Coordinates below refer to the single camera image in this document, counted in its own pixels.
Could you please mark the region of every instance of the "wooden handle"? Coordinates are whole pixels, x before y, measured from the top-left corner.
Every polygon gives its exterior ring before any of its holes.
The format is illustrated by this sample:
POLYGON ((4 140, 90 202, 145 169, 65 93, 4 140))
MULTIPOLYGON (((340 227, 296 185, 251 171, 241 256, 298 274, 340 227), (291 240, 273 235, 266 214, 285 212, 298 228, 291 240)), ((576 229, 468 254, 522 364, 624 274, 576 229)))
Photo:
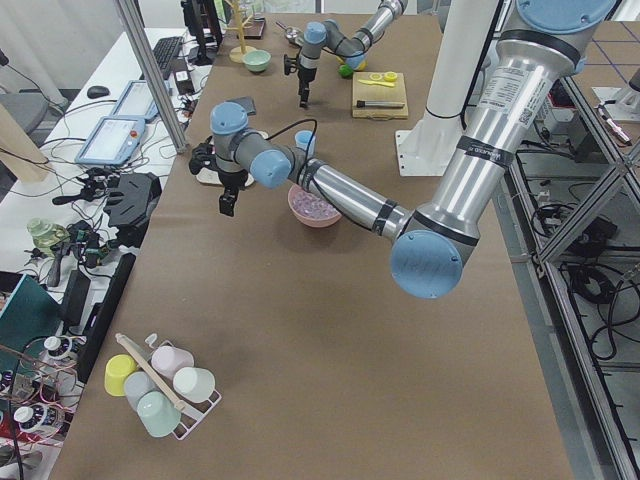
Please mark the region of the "wooden handle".
POLYGON ((140 368, 142 368, 142 370, 144 370, 146 374, 149 375, 151 380, 153 380, 153 383, 155 383, 162 391, 162 393, 164 393, 167 398, 171 400, 171 403, 173 403, 173 406, 176 408, 176 410, 182 412, 187 406, 187 403, 180 397, 178 397, 178 395, 169 387, 169 385, 165 383, 162 377, 160 377, 158 372, 156 372, 153 367, 149 365, 147 360, 142 355, 140 355, 140 352, 138 351, 139 347, 135 344, 135 342, 122 333, 116 333, 116 342, 122 345, 127 353, 133 357, 138 365, 140 365, 140 368))

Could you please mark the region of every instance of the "metal frame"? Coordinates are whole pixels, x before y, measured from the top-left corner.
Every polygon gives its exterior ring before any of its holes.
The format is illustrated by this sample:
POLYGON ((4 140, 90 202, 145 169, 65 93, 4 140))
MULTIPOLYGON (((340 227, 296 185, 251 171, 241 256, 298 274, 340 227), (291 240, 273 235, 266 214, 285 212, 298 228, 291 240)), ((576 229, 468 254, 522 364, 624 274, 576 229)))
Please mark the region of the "metal frame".
POLYGON ((149 45, 149 40, 144 33, 142 18, 135 2, 134 0, 114 0, 114 4, 124 30, 127 32, 127 37, 129 37, 133 53, 138 59, 144 78, 147 80, 151 95, 156 102, 160 118, 164 122, 176 152, 184 153, 187 150, 187 140, 182 130, 182 125, 176 118, 171 98, 167 93, 160 68, 153 55, 151 45, 149 45))
MULTIPOLYGON (((562 82, 611 167, 600 177, 578 207, 571 212, 567 220, 554 231, 550 238, 531 232, 536 247, 535 256, 538 261, 536 271, 539 277, 548 279, 556 303, 562 313, 562 321, 580 367, 582 378, 589 391, 599 424, 605 435, 607 446, 612 454, 617 473, 620 478, 631 480, 637 478, 637 463, 623 438, 621 428, 624 426, 621 425, 617 413, 610 407, 608 390, 603 384, 600 371, 593 364, 580 319, 577 318, 566 293, 564 279, 552 262, 565 252, 571 242, 600 214, 621 189, 628 192, 630 201, 640 213, 640 182, 634 171, 634 164, 640 156, 640 143, 629 154, 622 154, 580 93, 573 79, 565 78, 562 82)), ((527 181, 521 175, 517 165, 511 166, 510 173, 516 190, 521 196, 524 213, 527 218, 531 218, 535 207, 528 195, 527 181)))

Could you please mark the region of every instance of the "white cup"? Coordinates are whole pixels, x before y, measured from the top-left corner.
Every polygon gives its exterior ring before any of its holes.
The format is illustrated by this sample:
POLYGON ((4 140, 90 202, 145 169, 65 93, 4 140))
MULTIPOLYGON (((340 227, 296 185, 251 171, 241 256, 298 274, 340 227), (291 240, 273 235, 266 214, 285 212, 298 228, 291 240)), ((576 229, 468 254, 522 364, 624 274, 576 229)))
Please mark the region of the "white cup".
POLYGON ((173 389, 190 402, 201 403, 216 389, 216 379, 204 368, 184 367, 173 377, 173 389))

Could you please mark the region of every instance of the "brown table surface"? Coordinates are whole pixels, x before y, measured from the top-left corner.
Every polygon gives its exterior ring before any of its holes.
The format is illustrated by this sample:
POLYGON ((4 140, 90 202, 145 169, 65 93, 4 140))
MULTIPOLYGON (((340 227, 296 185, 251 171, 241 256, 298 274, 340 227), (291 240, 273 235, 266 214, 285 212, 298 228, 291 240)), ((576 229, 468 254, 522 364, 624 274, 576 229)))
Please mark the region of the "brown table surface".
MULTIPOLYGON (((334 17, 345 32, 367 18, 334 17)), ((423 114, 439 41, 432 17, 389 28, 369 68, 405 74, 410 118, 354 120, 350 82, 328 54, 308 111, 298 108, 297 78, 282 74, 294 50, 268 17, 250 42, 273 54, 267 72, 231 64, 227 38, 189 135, 208 135, 214 104, 252 95, 252 126, 317 118, 319 158, 413 208, 438 179, 401 178, 393 135, 423 114)), ((199 185, 187 159, 174 164, 51 478, 572 477, 491 208, 461 284, 424 301, 393 282, 386 240, 346 220, 303 226, 284 186, 251 187, 224 217, 220 188, 199 185), (105 393, 106 361, 123 352, 116 332, 138 342, 157 332, 215 373, 222 402, 185 441, 149 437, 127 401, 105 393)))

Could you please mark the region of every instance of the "label sticker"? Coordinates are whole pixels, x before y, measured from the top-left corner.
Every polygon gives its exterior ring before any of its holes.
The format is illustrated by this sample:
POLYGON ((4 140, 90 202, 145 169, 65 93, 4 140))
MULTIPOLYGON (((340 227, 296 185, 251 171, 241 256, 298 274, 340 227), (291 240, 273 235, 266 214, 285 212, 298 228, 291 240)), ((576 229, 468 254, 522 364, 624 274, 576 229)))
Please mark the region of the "label sticker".
POLYGON ((520 68, 496 68, 478 106, 510 115, 516 122, 529 128, 551 88, 548 79, 539 78, 536 81, 530 78, 531 75, 532 72, 520 68))
POLYGON ((529 78, 529 72, 520 68, 498 67, 489 80, 478 102, 479 107, 500 113, 509 113, 520 96, 522 85, 529 78))

